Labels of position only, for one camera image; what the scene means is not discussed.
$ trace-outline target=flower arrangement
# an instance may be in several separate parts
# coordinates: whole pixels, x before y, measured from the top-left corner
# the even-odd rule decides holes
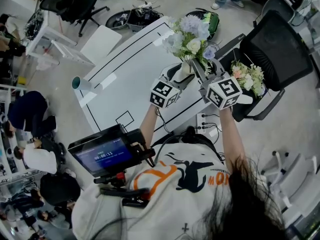
[[[238,81],[241,88],[247,91],[252,90],[256,97],[262,97],[266,92],[265,84],[263,83],[264,73],[261,67],[254,64],[250,68],[239,61],[233,61],[231,64],[232,76]]]
[[[213,66],[211,60],[215,57],[215,49],[206,42],[210,35],[209,23],[189,15],[179,20],[170,18],[169,24],[174,34],[162,41],[165,49],[186,62],[190,69],[191,60],[198,59],[208,76]]]

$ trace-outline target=white table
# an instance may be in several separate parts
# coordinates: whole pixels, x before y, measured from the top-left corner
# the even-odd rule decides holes
[[[58,60],[44,56],[43,54],[38,54],[38,53],[34,52],[34,50],[35,50],[37,44],[39,43],[39,41],[41,40],[41,38],[45,35],[52,35],[53,34],[53,35],[57,36],[58,38],[62,38],[63,40],[69,42],[73,46],[75,46],[77,43],[75,41],[72,41],[71,39],[69,39],[68,37],[66,37],[65,35],[60,33],[59,31],[56,31],[52,26],[50,26],[50,17],[54,17],[56,15],[54,15],[52,12],[49,12],[47,10],[43,10],[42,14],[43,14],[42,26],[41,26],[38,34],[36,35],[36,37],[32,41],[30,41],[30,43],[27,45],[27,47],[25,49],[25,53],[26,53],[26,55],[30,55],[30,56],[36,57],[38,59],[43,59],[45,61],[48,61],[50,63],[58,65],[59,64]]]
[[[151,85],[162,70],[181,60],[153,42],[170,30],[168,18],[162,17],[136,33],[104,58],[84,79],[96,86],[111,73],[116,79],[102,93],[83,106],[83,112],[95,133],[117,123],[129,132],[140,127],[148,107]],[[181,99],[160,112],[169,131],[173,131],[209,105],[199,93],[200,84],[195,77],[182,92]],[[79,101],[88,92],[76,90]],[[158,118],[153,142],[167,134]]]

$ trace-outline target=gray floor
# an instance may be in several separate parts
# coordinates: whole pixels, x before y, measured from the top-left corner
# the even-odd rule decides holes
[[[196,7],[210,9],[213,0],[148,0],[156,1],[153,6],[160,6],[156,10],[166,16],[180,17],[193,11]],[[99,0],[96,8],[109,6],[109,12],[103,11],[97,14],[95,19],[105,24],[108,17],[121,11],[131,9],[132,5],[139,6],[141,1],[137,0]],[[239,9],[228,2],[224,8],[217,10],[220,17],[218,33],[213,41],[223,46],[232,38],[252,30],[252,22],[260,14],[262,7],[249,0],[244,0],[245,8]],[[84,29],[82,38],[78,37],[80,25],[71,26],[65,22],[62,24],[63,33],[78,42],[76,49],[86,43],[97,27],[89,22]],[[121,42],[132,36],[129,30],[122,30]],[[57,57],[59,54],[52,48],[50,54]],[[92,134],[76,96],[71,88],[71,80],[74,76],[85,76],[90,67],[76,62],[60,58],[60,64],[45,71],[35,71],[35,63],[31,64],[27,75],[29,90],[40,91],[51,100],[51,110],[57,117],[57,138],[67,147],[71,142]],[[273,150],[304,153],[307,157],[319,155],[319,97],[315,90],[317,84],[315,73],[300,79],[286,88],[286,93],[280,103],[273,109],[264,121],[244,120],[238,123],[247,155],[259,161],[258,166],[262,168],[271,159]],[[208,122],[219,122],[216,117],[208,118]],[[177,131],[185,129],[187,125],[196,125],[196,119],[191,118]],[[220,136],[216,147],[222,152],[222,138]],[[85,188],[92,182],[92,177],[80,164],[70,155],[67,155],[68,166],[76,172],[79,183]]]

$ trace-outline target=small display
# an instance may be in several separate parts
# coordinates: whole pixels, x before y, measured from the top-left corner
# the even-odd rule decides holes
[[[97,172],[132,158],[131,153],[121,138],[97,145],[76,154],[91,172]]]

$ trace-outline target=pink flower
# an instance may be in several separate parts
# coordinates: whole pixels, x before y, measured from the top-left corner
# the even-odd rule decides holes
[[[240,78],[241,74],[242,72],[240,70],[233,71],[233,76],[235,77],[235,79]]]

